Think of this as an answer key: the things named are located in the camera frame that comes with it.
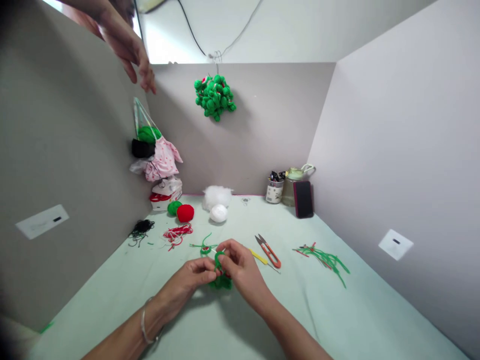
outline bracelet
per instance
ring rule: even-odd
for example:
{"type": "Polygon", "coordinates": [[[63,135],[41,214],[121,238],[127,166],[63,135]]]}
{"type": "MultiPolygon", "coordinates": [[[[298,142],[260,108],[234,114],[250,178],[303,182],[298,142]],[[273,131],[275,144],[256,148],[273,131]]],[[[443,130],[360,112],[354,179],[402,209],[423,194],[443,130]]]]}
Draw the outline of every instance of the bracelet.
{"type": "Polygon", "coordinates": [[[150,297],[147,301],[145,301],[145,305],[143,305],[143,311],[141,313],[141,323],[140,323],[140,326],[141,326],[141,332],[143,334],[143,338],[145,339],[145,342],[147,344],[153,344],[154,342],[156,342],[160,335],[162,334],[162,330],[164,329],[163,327],[160,329],[160,332],[158,333],[158,335],[156,336],[155,339],[153,340],[150,340],[148,337],[147,337],[147,331],[145,330],[145,310],[147,309],[147,304],[153,299],[154,297],[150,297]]]}

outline light green tablecloth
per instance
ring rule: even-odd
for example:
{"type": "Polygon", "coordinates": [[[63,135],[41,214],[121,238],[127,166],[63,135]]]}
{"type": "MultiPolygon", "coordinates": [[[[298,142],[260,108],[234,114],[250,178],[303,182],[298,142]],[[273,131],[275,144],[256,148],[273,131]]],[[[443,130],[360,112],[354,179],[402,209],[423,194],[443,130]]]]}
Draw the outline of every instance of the light green tablecloth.
{"type": "MultiPolygon", "coordinates": [[[[318,217],[297,219],[295,209],[272,205],[259,196],[234,196],[224,224],[209,221],[202,197],[183,196],[195,208],[193,233],[168,252],[161,239],[176,219],[153,212],[155,221],[140,247],[127,239],[55,317],[30,359],[80,359],[154,295],[187,260],[199,257],[200,244],[234,238],[265,255],[260,233],[281,260],[281,274],[260,266],[268,287],[336,360],[466,359],[447,338],[380,278],[318,217]],[[313,257],[292,251],[316,242],[337,255],[351,274],[346,283],[313,257]]],[[[147,359],[283,359],[282,350],[261,318],[235,288],[198,290],[167,325],[147,359]]]]}

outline electrical outlet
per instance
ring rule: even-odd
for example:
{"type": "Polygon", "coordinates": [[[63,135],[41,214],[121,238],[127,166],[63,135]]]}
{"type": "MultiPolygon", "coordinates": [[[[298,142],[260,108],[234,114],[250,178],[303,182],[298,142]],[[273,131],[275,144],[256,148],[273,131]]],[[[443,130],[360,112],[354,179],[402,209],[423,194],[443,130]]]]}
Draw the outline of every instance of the electrical outlet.
{"type": "Polygon", "coordinates": [[[395,260],[400,260],[414,245],[398,232],[390,229],[378,246],[395,260]]]}
{"type": "Polygon", "coordinates": [[[69,219],[62,205],[56,205],[36,215],[17,222],[16,227],[30,240],[42,235],[69,219]]]}

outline red pom-pom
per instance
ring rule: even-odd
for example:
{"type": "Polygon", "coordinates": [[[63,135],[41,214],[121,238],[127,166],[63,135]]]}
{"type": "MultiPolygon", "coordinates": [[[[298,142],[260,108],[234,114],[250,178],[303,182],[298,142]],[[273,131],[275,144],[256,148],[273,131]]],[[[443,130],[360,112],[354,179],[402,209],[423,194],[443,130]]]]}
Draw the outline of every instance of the red pom-pom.
{"type": "Polygon", "coordinates": [[[189,223],[194,218],[194,208],[192,205],[182,205],[176,211],[178,221],[181,223],[189,223]]]}

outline white stuffing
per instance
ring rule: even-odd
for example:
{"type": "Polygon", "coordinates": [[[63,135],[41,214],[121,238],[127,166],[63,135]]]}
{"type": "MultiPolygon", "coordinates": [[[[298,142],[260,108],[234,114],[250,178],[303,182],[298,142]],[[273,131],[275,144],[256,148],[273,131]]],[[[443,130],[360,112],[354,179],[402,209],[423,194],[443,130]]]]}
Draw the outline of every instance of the white stuffing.
{"type": "Polygon", "coordinates": [[[207,187],[203,192],[202,207],[204,210],[212,210],[215,205],[223,205],[225,208],[229,207],[232,199],[232,189],[223,186],[212,185],[207,187]]]}
{"type": "Polygon", "coordinates": [[[223,223],[227,220],[227,215],[229,211],[222,204],[217,204],[210,210],[210,219],[216,223],[223,223]]]}

